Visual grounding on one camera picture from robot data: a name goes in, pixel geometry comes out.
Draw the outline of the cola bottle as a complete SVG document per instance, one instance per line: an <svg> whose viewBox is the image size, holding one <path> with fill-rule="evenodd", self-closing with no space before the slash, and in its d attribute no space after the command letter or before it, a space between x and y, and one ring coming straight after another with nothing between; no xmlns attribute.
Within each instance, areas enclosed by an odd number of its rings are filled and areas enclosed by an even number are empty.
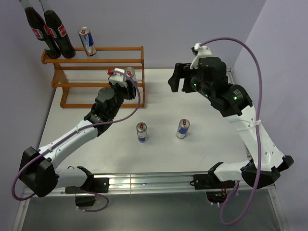
<svg viewBox="0 0 308 231"><path fill-rule="evenodd" d="M39 13L33 8L27 0L19 1L26 13L26 18L34 35L40 41L48 57L57 59L61 56L61 52L51 37L47 25Z"/></svg>
<svg viewBox="0 0 308 231"><path fill-rule="evenodd" d="M58 45L62 56L66 59L74 58L76 55L75 49L71 44L67 30L60 17L53 10L47 0L40 0L39 2L44 11L44 18L47 27L50 29L51 36L54 38L56 44Z"/></svg>

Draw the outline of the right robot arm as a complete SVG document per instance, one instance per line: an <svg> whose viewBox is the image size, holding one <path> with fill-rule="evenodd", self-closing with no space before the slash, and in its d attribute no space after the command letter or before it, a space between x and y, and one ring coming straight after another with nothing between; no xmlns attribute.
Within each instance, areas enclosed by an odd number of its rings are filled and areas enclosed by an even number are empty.
<svg viewBox="0 0 308 231"><path fill-rule="evenodd" d="M293 158L277 148L257 120L256 110L246 90L228 82L226 64L220 58L201 58L197 67L190 67L190 63L176 63L168 80L172 92L179 90L180 79L184 79L183 92L198 92L233 125L251 155L247 161L215 164L205 177L194 177L196 189L218 188L224 183L233 187L236 181L244 181L252 187L257 165L261 164L257 184L260 189L272 185L281 172L293 164Z"/></svg>

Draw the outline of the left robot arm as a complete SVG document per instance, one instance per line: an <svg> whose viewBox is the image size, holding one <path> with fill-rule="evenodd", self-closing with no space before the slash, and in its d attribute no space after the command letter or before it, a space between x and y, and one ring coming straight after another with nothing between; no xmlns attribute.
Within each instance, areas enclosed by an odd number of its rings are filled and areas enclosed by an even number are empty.
<svg viewBox="0 0 308 231"><path fill-rule="evenodd" d="M44 197L56 188L77 187L89 192L94 175L84 167L58 169L58 166L85 143L99 137L116 123L114 119L124 100L140 97L137 82L132 79L110 81L99 91L90 112L71 131L38 150L27 148L22 155L17 179L34 195Z"/></svg>

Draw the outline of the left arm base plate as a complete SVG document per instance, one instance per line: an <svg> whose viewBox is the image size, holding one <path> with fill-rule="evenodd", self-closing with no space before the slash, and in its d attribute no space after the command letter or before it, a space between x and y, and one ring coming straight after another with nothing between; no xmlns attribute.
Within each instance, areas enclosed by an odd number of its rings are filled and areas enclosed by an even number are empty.
<svg viewBox="0 0 308 231"><path fill-rule="evenodd" d="M74 193L107 193L109 189L109 178L98 177L86 180L81 187L66 187L66 194Z"/></svg>

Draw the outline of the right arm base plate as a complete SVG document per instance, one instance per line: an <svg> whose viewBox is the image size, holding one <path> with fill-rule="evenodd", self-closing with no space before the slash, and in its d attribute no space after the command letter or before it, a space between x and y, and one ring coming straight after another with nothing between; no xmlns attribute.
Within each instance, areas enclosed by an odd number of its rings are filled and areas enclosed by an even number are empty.
<svg viewBox="0 0 308 231"><path fill-rule="evenodd" d="M194 174L193 180L190 184L196 190L211 190L211 189L224 189L224 188L233 188L235 186L235 181L219 180L214 173L205 173L205 174Z"/></svg>

